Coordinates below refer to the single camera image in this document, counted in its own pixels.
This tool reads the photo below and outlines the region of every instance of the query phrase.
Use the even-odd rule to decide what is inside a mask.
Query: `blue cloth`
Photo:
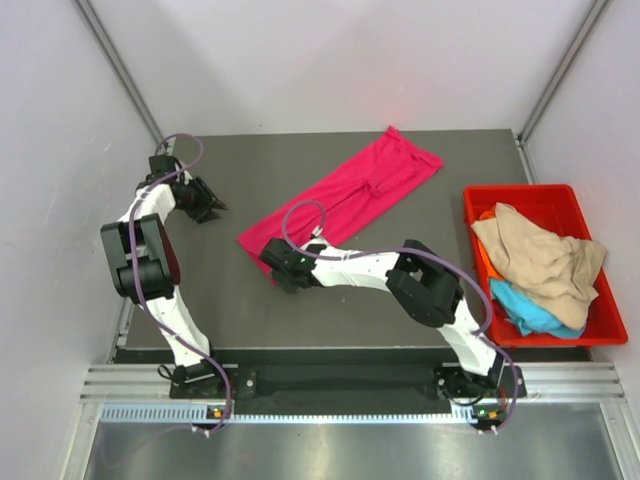
[[[509,282],[491,278],[489,285],[491,296],[500,302],[509,315],[508,320],[518,327],[522,335],[549,333],[558,338],[578,338],[584,333],[585,327],[579,331],[571,330],[525,294],[511,288]]]

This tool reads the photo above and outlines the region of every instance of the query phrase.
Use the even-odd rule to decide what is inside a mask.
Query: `cable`
[[[198,146],[200,147],[200,151],[199,151],[196,159],[193,160],[188,165],[185,165],[182,168],[179,168],[178,170],[176,170],[174,172],[171,172],[171,173],[169,173],[169,174],[157,179],[155,182],[153,182],[149,187],[147,187],[144,190],[144,192],[142,192],[140,197],[134,202],[133,206],[131,207],[131,213],[129,215],[129,244],[131,245],[131,251],[132,252],[136,251],[136,245],[137,245],[137,243],[136,243],[136,232],[135,232],[136,212],[138,211],[138,209],[142,205],[142,202],[144,202],[144,199],[147,197],[149,192],[151,192],[151,190],[153,190],[158,185],[166,182],[167,180],[170,180],[170,179],[172,179],[174,177],[177,177],[178,175],[182,175],[185,171],[195,167],[200,162],[200,160],[202,160],[202,157],[204,156],[205,148],[204,148],[204,144],[202,143],[202,140],[200,140],[198,137],[196,137],[194,135],[191,135],[189,133],[174,133],[173,135],[169,135],[168,137],[164,138],[156,147],[156,150],[155,150],[156,155],[158,154],[158,152],[160,152],[162,147],[165,146],[165,144],[169,140],[172,140],[172,139],[178,138],[178,137],[187,137],[187,138],[190,138],[190,139],[194,140],[198,144]],[[162,323],[161,321],[159,321],[157,318],[155,318],[153,316],[153,314],[149,310],[149,306],[147,305],[147,301],[144,298],[144,292],[142,291],[142,283],[140,282],[140,269],[139,269],[139,266],[138,266],[138,257],[137,257],[137,255],[131,255],[131,266],[133,268],[133,281],[134,281],[134,284],[135,284],[135,287],[136,287],[136,295],[138,296],[138,301],[139,301],[139,304],[140,304],[140,307],[142,308],[142,310],[144,310],[144,312],[158,326],[158,328],[160,328],[161,330],[165,331],[169,335],[173,336],[176,339],[176,341],[180,345],[185,347],[186,349],[192,351],[193,353],[195,353],[197,355],[202,356],[211,365],[213,365],[213,367],[220,374],[220,377],[222,378],[222,380],[224,382],[224,386],[225,386],[226,406],[225,406],[225,411],[224,411],[223,417],[216,424],[216,426],[211,430],[211,433],[214,433],[214,432],[220,430],[220,428],[222,428],[222,425],[224,424],[224,422],[231,415],[231,384],[229,382],[229,377],[227,377],[227,374],[224,371],[224,369],[222,368],[222,366],[213,357],[211,357],[208,352],[203,352],[199,348],[194,347],[189,342],[185,341],[175,331],[173,331],[171,328],[167,327],[164,323]]]
[[[450,402],[455,403],[459,407],[473,407],[474,405],[476,405],[476,404],[480,403],[482,400],[484,400],[484,395],[480,395],[479,397],[476,397],[476,398],[474,398],[473,400],[471,400],[469,402],[459,402],[458,400],[453,398],[452,395],[449,394],[449,391],[447,390],[446,385],[447,384],[445,383],[441,387],[442,394],[447,398],[447,400],[449,400]]]
[[[158,365],[157,372],[158,372],[158,375],[160,375],[165,380],[172,379],[171,370],[169,370],[169,367],[167,367],[166,365]]]
[[[309,258],[314,258],[316,260],[329,260],[329,261],[339,261],[339,262],[345,261],[345,259],[343,257],[319,255],[317,253],[308,252],[308,251],[300,248],[299,246],[297,246],[293,242],[293,240],[291,240],[291,237],[289,237],[289,234],[287,232],[287,225],[289,223],[289,218],[291,217],[291,215],[296,210],[298,210],[300,207],[303,207],[305,205],[314,205],[314,206],[318,207],[318,209],[320,209],[320,213],[322,215],[322,219],[320,221],[319,228],[322,229],[324,227],[324,224],[327,221],[327,211],[325,210],[324,206],[320,202],[318,202],[316,200],[303,200],[303,201],[298,202],[295,205],[293,205],[289,209],[289,211],[286,213],[286,215],[284,216],[284,219],[282,220],[282,236],[283,236],[284,240],[289,244],[289,246],[293,250],[295,250],[296,252],[301,253],[301,254],[309,257]],[[518,376],[518,370],[516,369],[515,363],[513,362],[513,360],[509,356],[509,354],[507,352],[505,352],[503,349],[501,349],[500,347],[498,347],[497,345],[495,345],[493,342],[491,342],[485,336],[480,336],[481,334],[483,334],[484,332],[487,331],[487,329],[489,328],[489,325],[491,324],[491,320],[493,318],[493,309],[491,308],[491,301],[489,300],[487,295],[482,290],[482,287],[480,287],[480,285],[478,285],[476,283],[476,281],[473,280],[473,278],[471,278],[460,267],[457,267],[456,265],[448,262],[447,260],[445,260],[445,259],[443,259],[441,257],[438,257],[437,255],[434,255],[434,254],[429,253],[429,252],[425,252],[423,250],[418,250],[416,248],[408,248],[408,247],[374,248],[374,249],[371,249],[371,250],[365,250],[365,251],[362,251],[362,252],[359,252],[359,253],[354,253],[352,255],[349,255],[349,259],[354,260],[356,258],[368,257],[368,256],[371,256],[371,255],[378,255],[380,253],[405,253],[405,254],[417,255],[417,256],[426,258],[427,260],[431,260],[433,262],[436,262],[436,263],[442,265],[443,267],[445,267],[447,270],[451,271],[452,273],[462,277],[476,291],[476,293],[478,294],[478,296],[482,300],[482,303],[484,304],[486,315],[485,315],[484,322],[480,325],[480,327],[477,330],[474,330],[471,333],[473,333],[475,336],[479,337],[482,342],[484,342],[486,345],[488,345],[489,347],[493,348],[497,353],[502,355],[504,357],[505,361],[511,367],[511,373],[513,374],[514,389],[513,389],[513,399],[511,401],[511,408],[509,408],[509,410],[507,411],[507,415],[505,416],[504,421],[500,424],[500,426],[496,427],[496,429],[494,430],[494,432],[496,434],[499,433],[500,431],[502,431],[504,429],[504,427],[507,425],[507,423],[509,423],[509,420],[511,419],[511,417],[513,416],[513,412],[514,412],[515,406],[516,406],[516,401],[518,399],[518,390],[519,390],[519,385],[520,385],[520,378]]]
[[[507,405],[509,403],[509,399],[507,398],[507,389],[504,387],[500,387],[500,405],[507,411]]]

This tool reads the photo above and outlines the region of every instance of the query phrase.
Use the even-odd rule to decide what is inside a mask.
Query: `beige cloth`
[[[496,218],[472,225],[495,269],[573,330],[587,321],[606,249],[598,242],[560,237],[512,206],[496,204]]]

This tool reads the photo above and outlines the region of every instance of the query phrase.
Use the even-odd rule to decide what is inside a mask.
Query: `white wall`
[[[0,45],[0,476],[48,479],[117,317],[99,228],[151,141],[70,1],[5,2]]]
[[[161,128],[519,130],[591,0],[94,0]]]
[[[566,182],[594,238],[629,331],[609,348],[640,421],[640,2],[612,2],[530,143],[542,182]]]

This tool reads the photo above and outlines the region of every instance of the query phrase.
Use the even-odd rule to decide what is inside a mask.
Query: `robotic arm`
[[[415,240],[404,247],[431,252]],[[351,285],[391,293],[415,321],[437,329],[455,351],[460,368],[439,372],[439,387],[448,398],[480,397],[495,389],[503,369],[503,359],[485,343],[484,334],[475,335],[478,325],[463,296],[458,278],[443,266],[418,255],[379,253],[350,259],[358,251],[340,250],[316,229],[303,250],[344,261],[314,259],[295,251],[284,240],[271,239],[260,260],[272,268],[272,277],[288,293],[309,287]]]
[[[138,185],[136,200],[127,213],[100,229],[111,278],[120,296],[139,305],[131,264],[132,255],[136,255],[142,291],[151,313],[184,341],[208,353],[211,351],[209,340],[195,325],[180,295],[180,267],[164,223],[174,209],[183,210],[200,224],[220,218],[215,210],[227,207],[202,179],[188,172],[149,191],[154,181],[181,168],[178,160],[169,155],[151,157],[149,165],[151,173]],[[128,222],[133,205],[143,194],[146,195],[144,202],[135,214],[136,248],[132,251]],[[175,357],[174,379],[187,383],[213,376],[210,364],[201,355],[185,348],[176,340],[176,335],[161,331]]]

